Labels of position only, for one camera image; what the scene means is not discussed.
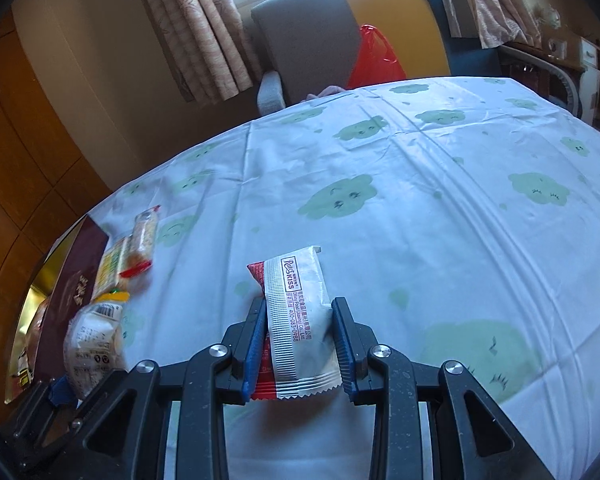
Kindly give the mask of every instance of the barcode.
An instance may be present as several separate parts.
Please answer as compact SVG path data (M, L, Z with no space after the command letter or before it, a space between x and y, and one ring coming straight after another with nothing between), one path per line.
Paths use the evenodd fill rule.
M98 305L96 307L96 312L98 314L102 314L103 316L110 317L111 319L115 319L113 317L113 307L110 305Z

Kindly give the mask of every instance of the white drawer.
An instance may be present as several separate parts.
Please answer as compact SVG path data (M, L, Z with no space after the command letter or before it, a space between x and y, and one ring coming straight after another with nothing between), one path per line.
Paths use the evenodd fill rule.
M598 50L593 43L580 38L580 63L592 67L598 66Z

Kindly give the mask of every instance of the white snack wrapper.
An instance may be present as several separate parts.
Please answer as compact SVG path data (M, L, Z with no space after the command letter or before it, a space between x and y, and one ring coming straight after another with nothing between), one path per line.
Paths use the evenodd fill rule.
M271 358L279 399L340 386L331 301L312 246L264 262Z
M117 301L91 303L69 323L64 338L64 368L79 399L85 399L110 370L125 368L122 309Z

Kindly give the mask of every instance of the red and white wrapper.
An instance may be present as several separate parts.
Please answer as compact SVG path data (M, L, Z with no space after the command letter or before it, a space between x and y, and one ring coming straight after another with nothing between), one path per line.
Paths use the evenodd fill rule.
M342 384L331 302L312 246L248 265L267 298L265 340L253 399L289 399Z

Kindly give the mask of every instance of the red plastic bag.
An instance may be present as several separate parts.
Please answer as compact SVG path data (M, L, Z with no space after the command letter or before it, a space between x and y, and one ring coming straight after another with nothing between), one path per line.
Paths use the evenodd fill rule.
M377 28L362 25L360 34L362 43L347 90L407 79L391 44Z

